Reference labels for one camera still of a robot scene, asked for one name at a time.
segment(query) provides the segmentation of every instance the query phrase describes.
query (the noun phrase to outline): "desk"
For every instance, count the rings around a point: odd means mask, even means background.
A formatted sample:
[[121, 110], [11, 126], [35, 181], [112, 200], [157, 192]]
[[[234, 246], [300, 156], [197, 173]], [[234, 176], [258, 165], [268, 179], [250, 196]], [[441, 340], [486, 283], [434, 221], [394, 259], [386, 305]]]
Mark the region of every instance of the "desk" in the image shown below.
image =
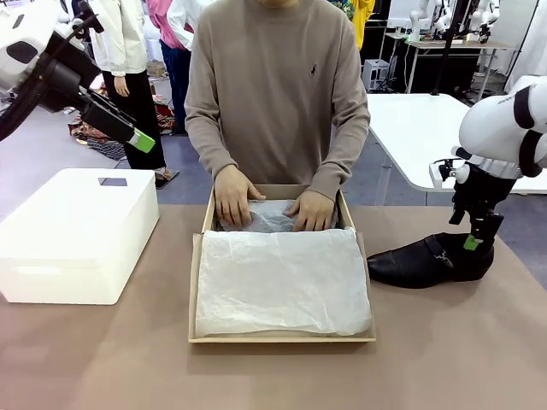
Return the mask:
[[[352, 208], [371, 255], [447, 225], [449, 208]], [[496, 243], [479, 283], [372, 284], [378, 342], [186, 341], [193, 232], [204, 206], [167, 205], [114, 306], [0, 302], [6, 410], [540, 409], [547, 293]]]
[[[397, 36], [394, 32], [389, 32], [386, 34], [387, 37], [393, 38], [394, 40], [405, 40], [406, 38]], [[442, 50], [446, 44], [443, 40], [422, 40], [422, 41], [406, 41], [406, 43], [409, 45], [409, 47], [415, 47], [415, 53], [414, 53], [414, 60], [412, 62], [412, 68], [410, 70], [410, 78], [409, 78], [409, 86], [407, 87], [406, 93], [409, 94], [412, 91], [412, 84], [414, 83], [414, 75], [415, 75], [415, 69], [416, 69], [416, 63], [418, 61], [419, 56], [427, 56], [430, 50]], [[450, 46], [451, 50], [492, 50], [492, 53], [490, 55], [490, 60], [488, 61], [488, 68], [486, 69], [486, 74], [482, 82], [482, 86], [480, 87], [479, 96], [477, 98], [477, 101], [480, 101], [482, 99], [482, 96], [485, 92], [486, 84], [488, 83], [488, 79], [490, 77], [490, 69], [492, 61], [494, 60], [494, 57], [496, 56], [497, 50], [509, 50], [511, 47], [507, 46], [506, 44], [498, 43], [495, 41], [488, 41], [485, 44], [479, 43], [477, 41], [464, 41], [462, 43], [452, 43]], [[420, 50], [424, 50], [425, 53], [420, 55]]]
[[[459, 131], [469, 107], [446, 94], [369, 94], [370, 130], [386, 153], [376, 195], [383, 205], [391, 164], [395, 164], [410, 186], [425, 192], [453, 192], [454, 179], [435, 189], [429, 164], [451, 158], [460, 145]], [[547, 194], [547, 173], [519, 179], [512, 190], [521, 194]]]

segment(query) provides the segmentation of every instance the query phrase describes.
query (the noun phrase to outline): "pile of clothes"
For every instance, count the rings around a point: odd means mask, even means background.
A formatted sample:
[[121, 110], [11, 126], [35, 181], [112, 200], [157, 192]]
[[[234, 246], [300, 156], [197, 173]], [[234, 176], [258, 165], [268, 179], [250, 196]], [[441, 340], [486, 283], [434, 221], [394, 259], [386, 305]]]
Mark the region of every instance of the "pile of clothes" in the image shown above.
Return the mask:
[[[165, 98], [159, 94], [156, 94], [156, 89], [153, 85], [152, 96], [154, 97], [154, 104], [156, 106], [157, 123], [160, 127], [160, 133], [169, 134], [174, 127], [174, 113], [168, 106]], [[96, 92], [103, 97], [108, 97], [108, 93], [104, 84], [101, 84], [100, 88]], [[89, 148], [94, 149], [97, 152], [105, 155], [114, 161], [119, 161], [125, 156], [123, 145], [108, 138], [97, 128], [90, 126], [84, 122], [79, 116], [68, 124], [68, 130], [76, 140], [83, 145], [87, 145]]]

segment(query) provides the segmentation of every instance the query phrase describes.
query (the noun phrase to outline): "person's right hand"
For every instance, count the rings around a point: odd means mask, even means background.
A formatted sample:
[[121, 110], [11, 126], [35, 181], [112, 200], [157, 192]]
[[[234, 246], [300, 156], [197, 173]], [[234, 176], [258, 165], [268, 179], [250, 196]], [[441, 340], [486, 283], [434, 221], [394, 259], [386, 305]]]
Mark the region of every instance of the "person's right hand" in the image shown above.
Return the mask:
[[114, 88], [122, 97], [129, 97], [129, 89], [125, 77], [114, 77]]
[[217, 215], [232, 226], [251, 223], [247, 198], [264, 201], [266, 197], [239, 171], [228, 165], [215, 178], [215, 203]]

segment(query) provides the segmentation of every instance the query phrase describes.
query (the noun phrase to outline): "yellow shirt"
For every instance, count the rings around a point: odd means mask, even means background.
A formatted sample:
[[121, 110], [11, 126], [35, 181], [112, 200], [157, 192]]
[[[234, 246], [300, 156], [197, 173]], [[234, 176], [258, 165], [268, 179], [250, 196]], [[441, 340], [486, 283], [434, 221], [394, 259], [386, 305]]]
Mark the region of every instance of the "yellow shirt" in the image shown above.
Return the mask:
[[353, 24], [356, 27], [356, 44], [360, 50], [362, 40], [365, 37], [365, 23], [373, 13], [375, 0], [352, 0], [356, 13], [353, 16]]

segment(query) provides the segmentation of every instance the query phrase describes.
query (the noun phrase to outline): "white jacket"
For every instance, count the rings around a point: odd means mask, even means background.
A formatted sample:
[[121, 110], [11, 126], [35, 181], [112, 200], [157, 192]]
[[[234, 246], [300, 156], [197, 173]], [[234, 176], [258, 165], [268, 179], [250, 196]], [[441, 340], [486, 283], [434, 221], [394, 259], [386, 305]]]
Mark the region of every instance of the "white jacket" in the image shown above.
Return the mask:
[[174, 35], [187, 50], [191, 50], [194, 34], [185, 30], [185, 25], [196, 30], [197, 20], [203, 9], [216, 0], [173, 0], [169, 6], [168, 22]]
[[104, 32], [91, 32], [95, 61], [116, 77], [146, 70], [144, 12], [140, 0], [90, 0]]

